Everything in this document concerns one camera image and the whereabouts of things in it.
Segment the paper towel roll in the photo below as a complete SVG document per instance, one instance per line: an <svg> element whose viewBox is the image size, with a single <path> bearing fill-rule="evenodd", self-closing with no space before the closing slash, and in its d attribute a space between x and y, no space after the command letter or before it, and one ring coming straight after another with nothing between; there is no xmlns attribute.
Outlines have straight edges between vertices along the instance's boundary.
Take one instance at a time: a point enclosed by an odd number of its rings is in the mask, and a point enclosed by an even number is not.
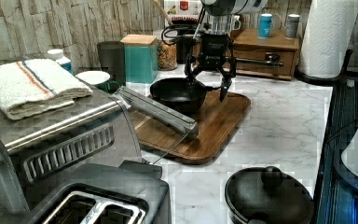
<svg viewBox="0 0 358 224"><path fill-rule="evenodd" d="M312 0L298 71L311 77L337 77L357 13L358 0Z"/></svg>

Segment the white towel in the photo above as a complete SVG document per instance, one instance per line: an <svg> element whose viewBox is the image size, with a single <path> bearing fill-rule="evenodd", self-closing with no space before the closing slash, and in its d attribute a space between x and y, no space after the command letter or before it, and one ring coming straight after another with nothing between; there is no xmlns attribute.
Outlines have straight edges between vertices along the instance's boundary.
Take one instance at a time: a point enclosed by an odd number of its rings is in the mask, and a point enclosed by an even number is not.
<svg viewBox="0 0 358 224"><path fill-rule="evenodd" d="M10 119L22 119L74 104L92 90L50 59L0 65L0 108Z"/></svg>

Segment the drawer handle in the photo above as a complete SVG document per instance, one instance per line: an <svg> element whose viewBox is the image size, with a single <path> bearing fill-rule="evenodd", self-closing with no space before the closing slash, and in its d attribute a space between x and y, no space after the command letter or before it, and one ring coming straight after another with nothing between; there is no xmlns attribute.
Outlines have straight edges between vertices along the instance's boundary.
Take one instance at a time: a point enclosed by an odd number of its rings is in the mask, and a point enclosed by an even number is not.
<svg viewBox="0 0 358 224"><path fill-rule="evenodd" d="M274 54L274 53L266 53L266 57L264 58L264 60L266 61L272 61L272 62L277 62L279 61L281 58L281 56L279 56L279 54Z"/></svg>
<svg viewBox="0 0 358 224"><path fill-rule="evenodd" d="M254 64L261 64L268 67L283 67L283 62L273 62L270 60L256 60L256 59L243 59L243 58L236 58L237 62L242 63L254 63Z"/></svg>

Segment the black pot lid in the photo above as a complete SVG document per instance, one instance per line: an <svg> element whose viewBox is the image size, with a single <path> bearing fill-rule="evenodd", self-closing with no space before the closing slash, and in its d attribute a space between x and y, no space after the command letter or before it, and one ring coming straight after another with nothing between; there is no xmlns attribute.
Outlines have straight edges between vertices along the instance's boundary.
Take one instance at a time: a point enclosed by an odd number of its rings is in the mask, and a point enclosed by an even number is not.
<svg viewBox="0 0 358 224"><path fill-rule="evenodd" d="M313 216L307 189L278 168L248 168L232 175L225 189L235 223L305 224Z"/></svg>

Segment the black pot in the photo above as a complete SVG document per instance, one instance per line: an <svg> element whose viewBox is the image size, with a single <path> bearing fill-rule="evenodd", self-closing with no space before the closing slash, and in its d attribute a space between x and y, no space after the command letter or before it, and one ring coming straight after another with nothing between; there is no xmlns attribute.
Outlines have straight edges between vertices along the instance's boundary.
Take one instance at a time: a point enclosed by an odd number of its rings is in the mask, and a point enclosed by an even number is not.
<svg viewBox="0 0 358 224"><path fill-rule="evenodd" d="M207 91L211 89L196 79L172 77L153 83L150 93L153 100L188 115L199 111Z"/></svg>
<svg viewBox="0 0 358 224"><path fill-rule="evenodd" d="M314 211L307 189L273 166L238 171L228 179L225 197L235 224L308 224Z"/></svg>

